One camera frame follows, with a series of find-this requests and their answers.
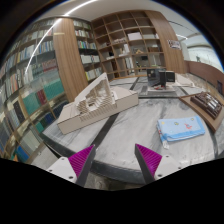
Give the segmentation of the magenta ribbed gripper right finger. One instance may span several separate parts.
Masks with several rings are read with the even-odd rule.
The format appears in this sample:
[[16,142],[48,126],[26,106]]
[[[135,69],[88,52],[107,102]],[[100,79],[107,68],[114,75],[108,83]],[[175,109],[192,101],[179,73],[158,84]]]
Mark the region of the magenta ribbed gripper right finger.
[[182,169],[170,155],[160,155],[140,144],[135,145],[135,156],[146,184],[152,183]]

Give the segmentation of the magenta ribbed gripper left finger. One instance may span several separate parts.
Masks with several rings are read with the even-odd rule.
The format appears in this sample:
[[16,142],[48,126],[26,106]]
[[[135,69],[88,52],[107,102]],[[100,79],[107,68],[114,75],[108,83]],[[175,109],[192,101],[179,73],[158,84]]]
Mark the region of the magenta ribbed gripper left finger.
[[47,171],[83,187],[95,155],[96,148],[91,145],[70,157],[60,157]]

